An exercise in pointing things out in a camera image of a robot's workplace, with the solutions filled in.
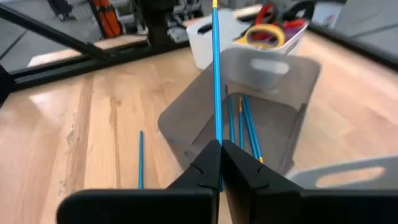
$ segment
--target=red scissors handle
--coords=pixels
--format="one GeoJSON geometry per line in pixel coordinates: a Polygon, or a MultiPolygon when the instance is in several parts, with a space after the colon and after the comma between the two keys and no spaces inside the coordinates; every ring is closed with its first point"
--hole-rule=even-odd
{"type": "Polygon", "coordinates": [[[256,20],[254,21],[254,25],[258,25],[258,24],[264,23],[263,22],[264,17],[267,15],[268,11],[270,9],[272,9],[272,8],[274,8],[274,11],[272,12],[274,15],[271,15],[271,17],[277,16],[275,14],[277,14],[278,12],[276,11],[274,3],[267,3],[261,8],[259,14],[256,17],[256,20]]]}

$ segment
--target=blue rod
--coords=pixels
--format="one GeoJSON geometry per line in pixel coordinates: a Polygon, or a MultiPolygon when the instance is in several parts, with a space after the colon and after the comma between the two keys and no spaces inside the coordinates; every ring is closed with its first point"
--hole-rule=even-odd
{"type": "Polygon", "coordinates": [[[239,147],[243,149],[244,138],[243,138],[243,114],[242,114],[242,98],[239,97],[239,147]]]}
{"type": "Polygon", "coordinates": [[[228,97],[228,115],[229,115],[229,140],[235,143],[234,114],[232,110],[232,97],[228,97]]]}
{"type": "Polygon", "coordinates": [[[220,34],[218,29],[217,0],[213,0],[213,81],[216,139],[223,143],[223,114],[221,105],[220,34]]]}
{"type": "Polygon", "coordinates": [[[260,145],[259,145],[259,140],[257,138],[256,127],[254,126],[253,116],[252,116],[250,105],[249,105],[249,102],[248,102],[246,96],[243,96],[243,106],[246,108],[246,111],[247,111],[247,114],[248,114],[248,118],[249,118],[249,122],[250,122],[250,128],[252,130],[253,139],[254,139],[254,145],[256,147],[257,159],[260,162],[264,162],[263,159],[262,159],[262,155],[261,155],[261,149],[260,149],[260,145]]]}
{"type": "Polygon", "coordinates": [[[246,122],[246,128],[248,129],[249,142],[250,142],[252,155],[253,155],[253,157],[255,159],[258,159],[257,150],[256,150],[256,144],[254,143],[253,132],[252,132],[252,129],[251,129],[251,124],[250,124],[250,119],[249,119],[249,113],[248,113],[247,106],[244,104],[244,98],[243,98],[242,102],[243,102],[243,115],[244,115],[244,120],[246,122]]]}
{"type": "Polygon", "coordinates": [[[138,189],[144,188],[144,132],[139,131],[139,174],[138,189]]]}

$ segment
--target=blue pen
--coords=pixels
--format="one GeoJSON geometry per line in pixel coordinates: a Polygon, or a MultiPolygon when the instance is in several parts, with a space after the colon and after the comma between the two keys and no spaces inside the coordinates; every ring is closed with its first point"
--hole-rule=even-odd
{"type": "Polygon", "coordinates": [[[144,132],[139,131],[139,171],[138,189],[144,188],[144,132]]]}

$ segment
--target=scissors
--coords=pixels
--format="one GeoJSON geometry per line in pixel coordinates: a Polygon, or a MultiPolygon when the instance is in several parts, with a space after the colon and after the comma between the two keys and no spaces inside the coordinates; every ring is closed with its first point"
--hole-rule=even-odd
{"type": "Polygon", "coordinates": [[[235,42],[250,44],[262,49],[281,47],[285,44],[284,32],[300,30],[306,20],[313,16],[315,4],[312,1],[274,1],[266,3],[252,24],[235,42]]]}

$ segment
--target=black metal frame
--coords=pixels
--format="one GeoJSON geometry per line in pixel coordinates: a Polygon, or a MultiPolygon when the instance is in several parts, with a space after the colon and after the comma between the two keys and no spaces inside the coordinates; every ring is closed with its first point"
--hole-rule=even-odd
{"type": "MultiPolygon", "coordinates": [[[[255,16],[256,15],[250,15],[239,19],[242,21],[251,21],[255,16]]],[[[12,82],[8,82],[7,85],[10,86],[4,88],[3,86],[5,83],[0,83],[1,88],[8,89],[9,91],[22,90],[189,46],[188,41],[179,44],[168,43],[155,45],[152,43],[151,45],[145,40],[103,50],[93,44],[87,44],[74,39],[37,20],[29,18],[13,9],[9,9],[2,4],[0,4],[0,18],[18,24],[52,41],[82,53],[81,56],[9,72],[8,75],[10,79],[8,80],[12,80],[12,82]]],[[[377,63],[383,64],[393,70],[398,70],[398,57],[392,54],[382,52],[360,42],[349,40],[345,35],[320,27],[316,24],[310,24],[308,30],[342,45],[353,52],[370,58],[377,63]]]]}

